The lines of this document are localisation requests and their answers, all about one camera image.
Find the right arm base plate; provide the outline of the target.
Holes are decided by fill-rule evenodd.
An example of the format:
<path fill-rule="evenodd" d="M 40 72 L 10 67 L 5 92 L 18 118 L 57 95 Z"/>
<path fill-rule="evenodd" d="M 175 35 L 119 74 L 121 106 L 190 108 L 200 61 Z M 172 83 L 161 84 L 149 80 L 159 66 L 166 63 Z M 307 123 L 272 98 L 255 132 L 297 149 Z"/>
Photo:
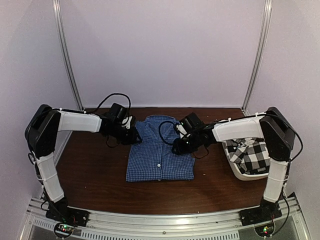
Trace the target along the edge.
<path fill-rule="evenodd" d="M 258 206 L 254 208 L 243 209 L 239 212 L 242 226 L 270 222 L 275 218 L 280 218 L 282 215 L 283 214 L 278 207 L 275 209 L 270 209 L 268 207 Z"/>

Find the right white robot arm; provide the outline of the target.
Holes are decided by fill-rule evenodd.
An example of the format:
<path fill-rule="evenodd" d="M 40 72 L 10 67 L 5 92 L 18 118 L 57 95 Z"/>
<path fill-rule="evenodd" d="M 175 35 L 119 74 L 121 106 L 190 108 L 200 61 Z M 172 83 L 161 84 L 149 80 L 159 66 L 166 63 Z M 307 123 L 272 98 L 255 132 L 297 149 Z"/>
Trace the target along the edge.
<path fill-rule="evenodd" d="M 266 112 L 238 119 L 204 123 L 194 113 L 188 114 L 175 125 L 180 135 L 172 143 L 171 151 L 176 155 L 191 154 L 199 147 L 233 139 L 263 139 L 270 159 L 266 187 L 256 210 L 259 220 L 268 220 L 278 208 L 293 161 L 292 150 L 298 136 L 290 123 L 276 107 Z"/>

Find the blue checked long sleeve shirt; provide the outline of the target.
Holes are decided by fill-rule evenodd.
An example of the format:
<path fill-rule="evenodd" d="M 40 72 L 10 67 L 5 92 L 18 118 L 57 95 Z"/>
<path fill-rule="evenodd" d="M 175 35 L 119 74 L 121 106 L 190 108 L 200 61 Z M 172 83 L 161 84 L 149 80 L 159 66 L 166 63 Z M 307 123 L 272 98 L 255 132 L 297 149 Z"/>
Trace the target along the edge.
<path fill-rule="evenodd" d="M 150 115 L 137 121 L 136 129 L 142 142 L 131 145 L 127 182 L 191 181 L 194 179 L 195 159 L 191 154 L 176 155 L 172 146 L 179 134 L 174 130 L 178 120 L 167 115 Z"/>

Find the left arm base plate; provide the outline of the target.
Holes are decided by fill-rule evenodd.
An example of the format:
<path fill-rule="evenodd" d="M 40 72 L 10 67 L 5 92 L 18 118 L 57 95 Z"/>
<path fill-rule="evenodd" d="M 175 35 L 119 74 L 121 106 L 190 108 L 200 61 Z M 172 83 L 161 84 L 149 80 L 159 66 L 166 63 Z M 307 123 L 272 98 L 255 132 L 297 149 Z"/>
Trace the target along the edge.
<path fill-rule="evenodd" d="M 89 214 L 90 213 L 86 210 L 68 207 L 67 213 L 64 216 L 61 216 L 53 209 L 49 209 L 46 212 L 45 216 L 48 219 L 66 223 L 75 227 L 86 227 L 89 219 Z"/>

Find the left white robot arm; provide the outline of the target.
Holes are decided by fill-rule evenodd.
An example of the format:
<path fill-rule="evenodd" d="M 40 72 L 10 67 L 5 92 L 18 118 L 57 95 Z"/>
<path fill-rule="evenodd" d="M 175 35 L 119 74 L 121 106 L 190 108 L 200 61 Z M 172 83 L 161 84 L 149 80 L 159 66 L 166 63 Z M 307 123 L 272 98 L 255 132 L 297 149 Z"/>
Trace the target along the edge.
<path fill-rule="evenodd" d="M 61 222 L 72 218 L 67 199 L 55 167 L 54 152 L 59 132 L 100 133 L 113 137 L 119 144 L 140 144 L 142 138 L 135 127 L 136 119 L 124 106 L 113 103 L 104 114 L 52 108 L 42 104 L 28 124 L 24 136 L 28 158 L 35 166 L 39 182 L 49 203 L 49 211 Z"/>

